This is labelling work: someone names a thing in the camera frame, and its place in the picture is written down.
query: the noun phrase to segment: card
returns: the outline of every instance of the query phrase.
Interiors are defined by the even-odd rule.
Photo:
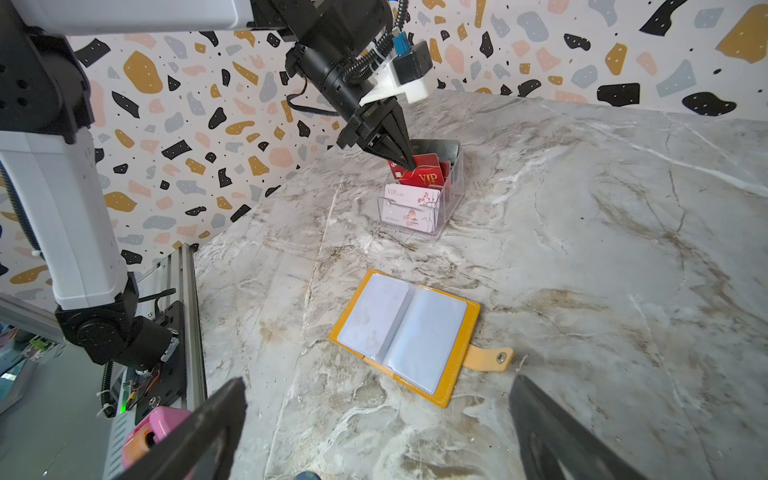
[[[406,314],[411,284],[376,273],[339,333],[339,343],[381,363]]]
[[[440,292],[416,287],[384,366],[434,395],[468,304]]]
[[[383,200],[382,220],[395,225],[412,228],[420,232],[432,233],[435,231],[436,208],[405,207],[392,200]]]
[[[451,162],[440,162],[440,171],[442,172],[443,179],[447,182],[451,175]]]
[[[435,188],[401,184],[387,184],[384,188],[384,198],[405,207],[436,207],[440,193],[441,191]]]
[[[395,162],[389,162],[392,175],[398,182],[413,187],[443,186],[445,177],[443,177],[437,154],[414,155],[413,160],[416,162],[414,171],[408,171]]]

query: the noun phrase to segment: floor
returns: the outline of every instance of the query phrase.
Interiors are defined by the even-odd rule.
[[[333,148],[196,257],[207,384],[249,402],[232,478],[524,478],[523,372],[648,478],[765,478],[768,123],[438,91],[459,139],[437,241],[377,222],[386,164]],[[327,339],[369,268],[480,302],[446,409]]]
[[[101,478],[111,426],[96,416],[102,369],[74,345],[41,358],[24,397],[0,415],[0,477]]]

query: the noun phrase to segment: pink object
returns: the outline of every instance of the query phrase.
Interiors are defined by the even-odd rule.
[[[571,93],[570,91],[555,90],[554,99],[557,101],[570,101],[575,104],[588,103],[587,98],[584,95]]]
[[[256,55],[256,58],[253,57],[253,55],[248,55],[250,57],[251,63],[253,63],[253,66],[256,68],[264,68],[264,60],[261,59],[261,55]]]
[[[194,139],[198,144],[203,145],[205,148],[210,148],[210,138],[203,132],[199,131],[194,135]]]
[[[144,195],[145,197],[152,197],[152,190],[146,188],[144,185],[139,184],[133,180],[128,181],[128,191],[132,194]]]
[[[538,64],[541,66],[542,71],[550,71],[552,68],[557,67],[562,61],[560,58],[549,53],[546,47],[539,48],[536,51],[536,59],[538,60]]]
[[[549,0],[547,12],[561,14],[568,8],[569,0]]]
[[[141,149],[153,154],[159,144],[160,142],[157,140],[142,140]]]
[[[153,101],[149,102],[149,112],[153,114],[161,114],[165,111],[165,108],[163,107],[162,102],[160,102],[160,98],[155,98]]]
[[[32,249],[31,249],[31,248],[26,248],[26,247],[13,247],[13,250],[14,250],[16,253],[20,253],[21,255],[24,255],[24,256],[25,256],[25,257],[27,257],[27,258],[31,258],[31,259],[33,259],[33,260],[40,260],[40,257],[36,257],[36,256],[32,255]]]
[[[157,205],[157,208],[159,208],[160,210],[167,210],[174,205],[174,201],[170,197],[162,197],[160,200],[156,201],[154,204]],[[160,235],[157,235],[157,238],[160,238],[161,235],[169,235],[168,238],[170,239],[170,233],[161,233]]]
[[[165,439],[165,437],[167,437],[176,427],[178,427],[184,420],[186,420],[189,415],[191,414],[187,410],[174,409],[171,407],[163,406],[155,407],[155,409],[152,410],[149,415],[144,417],[144,420],[141,420],[141,422],[136,425],[136,428],[133,429],[131,433],[128,434],[128,438],[125,439],[122,453],[123,467],[130,467],[141,457],[139,456],[138,458],[132,458],[131,450],[126,449],[126,445],[132,443],[131,440],[133,439],[134,435],[137,434],[137,432],[140,430],[146,430],[145,426],[147,424],[149,425],[150,431],[154,433],[155,442],[162,442],[163,439]]]
[[[182,68],[181,71],[187,75],[190,75],[191,77],[196,77],[201,73],[205,73],[207,70],[203,65],[192,65],[190,67]]]
[[[527,54],[530,49],[531,46],[525,40],[517,40],[512,44],[512,50],[515,51],[515,54],[517,54],[518,57]]]
[[[449,45],[445,49],[445,62],[451,65],[453,71],[459,74],[464,73],[464,54],[454,45]]]
[[[235,98],[235,105],[246,115],[255,115],[256,114],[256,108],[251,107],[250,105],[243,103],[242,101]]]
[[[275,167],[288,168],[293,165],[293,157],[287,148],[273,148],[270,151],[270,163]]]
[[[104,117],[104,89],[97,81],[91,80],[91,110],[94,113],[94,126],[103,127],[107,121]]]
[[[194,234],[197,233],[197,225],[190,225],[189,227],[178,227],[176,229],[176,233],[179,235],[184,235],[185,237],[194,237]]]
[[[128,41],[135,41],[136,43],[142,44],[147,48],[154,48],[154,46],[157,44],[157,40],[155,40],[154,37],[148,33],[129,33],[127,35],[123,35],[123,39]]]
[[[656,72],[658,72],[654,58],[650,56],[650,53],[647,51],[641,53],[640,56],[635,58],[635,61],[640,64],[640,66],[644,68],[651,77],[655,76]]]
[[[163,172],[173,177],[174,175],[181,172],[181,170],[179,170],[175,165],[165,164],[165,166],[163,167]]]

